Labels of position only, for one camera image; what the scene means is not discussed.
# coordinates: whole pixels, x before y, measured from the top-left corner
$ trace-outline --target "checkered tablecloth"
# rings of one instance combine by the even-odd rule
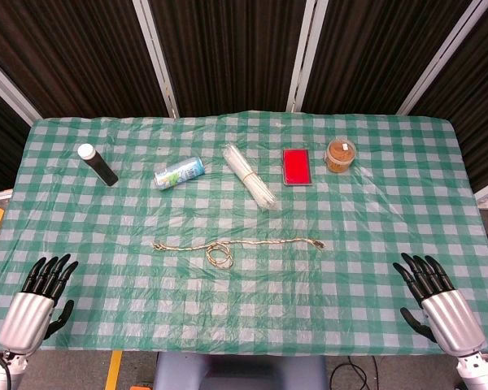
[[[357,147],[326,170],[334,137]],[[235,142],[277,195],[257,210],[226,167]],[[120,180],[102,184],[76,153],[95,145]],[[309,149],[313,184],[282,184],[281,151]],[[199,156],[207,173],[160,192],[154,172]],[[306,244],[232,247],[215,269],[201,250],[152,241],[308,236]],[[203,353],[438,353],[399,314],[422,313],[393,270],[401,252],[439,259],[488,336],[488,243],[452,126],[424,117],[244,112],[185,119],[45,119],[32,128],[0,233],[0,327],[41,256],[80,265],[76,307],[44,348]]]

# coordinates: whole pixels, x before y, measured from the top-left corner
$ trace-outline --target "tan rope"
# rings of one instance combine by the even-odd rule
[[[249,244],[249,245],[279,245],[279,244],[286,244],[290,242],[297,242],[303,241],[307,242],[308,244],[313,245],[317,249],[323,249],[325,247],[324,243],[318,240],[313,240],[312,238],[288,238],[285,240],[262,240],[262,241],[248,241],[248,240],[230,240],[230,241],[213,241],[209,244],[199,245],[199,246],[188,246],[188,247],[177,247],[177,246],[167,246],[165,244],[153,243],[152,247],[155,250],[165,251],[165,250],[172,250],[172,251],[191,251],[191,250],[206,250],[206,258],[208,261],[217,268],[228,269],[233,265],[233,256],[231,254],[231,250],[229,250],[228,245],[231,244]],[[218,250],[226,255],[224,261],[218,262],[215,258],[212,257],[211,252],[214,250]]]

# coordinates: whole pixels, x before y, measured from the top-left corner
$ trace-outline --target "black cable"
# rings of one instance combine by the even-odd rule
[[[7,365],[6,361],[3,360],[2,354],[0,353],[0,367],[4,369],[6,372],[6,377],[7,377],[7,390],[12,389],[12,383],[11,383],[11,372],[9,372],[9,366]]]
[[[347,356],[347,360],[349,361],[349,364],[352,366],[352,369],[355,371],[356,374],[358,374],[359,378],[364,380],[364,377],[361,376],[360,372],[358,371],[358,369],[354,366],[354,363],[352,362],[352,359],[350,356]],[[365,386],[367,387],[367,390],[371,390],[371,388],[368,386],[368,383],[365,384]]]
[[[374,368],[376,369],[376,389],[380,390],[380,373],[377,370],[376,358],[373,356]]]
[[[363,376],[360,377],[360,378],[364,382],[362,383],[361,388],[359,388],[359,390],[363,390],[365,388],[365,386],[367,386],[367,374],[365,374],[365,371],[360,366],[357,366],[354,363],[342,363],[342,364],[338,364],[336,366],[336,368],[334,368],[333,372],[331,373],[331,377],[329,378],[329,390],[333,390],[333,377],[334,377],[334,374],[336,374],[336,371],[338,371],[338,369],[340,369],[342,367],[345,367],[345,366],[352,366],[353,368],[358,369],[359,372],[361,372],[363,374]]]

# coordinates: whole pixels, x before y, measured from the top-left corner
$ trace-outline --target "white bottle cap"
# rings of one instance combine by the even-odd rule
[[[96,155],[96,149],[91,144],[82,144],[78,148],[78,154],[84,160],[90,160]]]

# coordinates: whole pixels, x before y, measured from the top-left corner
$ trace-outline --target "gray machine base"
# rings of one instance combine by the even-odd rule
[[[325,390],[322,356],[159,353],[154,390]]]

